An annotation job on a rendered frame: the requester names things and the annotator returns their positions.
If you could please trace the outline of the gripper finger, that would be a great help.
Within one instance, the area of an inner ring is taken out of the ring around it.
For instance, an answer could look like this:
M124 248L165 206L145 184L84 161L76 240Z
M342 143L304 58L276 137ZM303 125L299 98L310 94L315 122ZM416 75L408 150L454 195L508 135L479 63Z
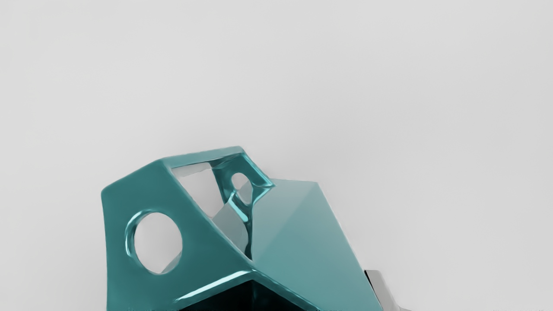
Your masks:
M373 291L383 311L411 311L401 307L394 299L391 290L387 286L382 273L379 270L365 270L365 275L371 284Z

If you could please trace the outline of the teal faceted mug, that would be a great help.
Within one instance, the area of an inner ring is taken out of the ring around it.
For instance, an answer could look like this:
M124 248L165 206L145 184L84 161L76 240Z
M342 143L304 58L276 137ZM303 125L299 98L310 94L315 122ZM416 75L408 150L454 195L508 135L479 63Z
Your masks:
M270 179L241 147L154 161L101 193L106 311L383 311L316 182ZM182 250L160 273L137 256L146 216Z

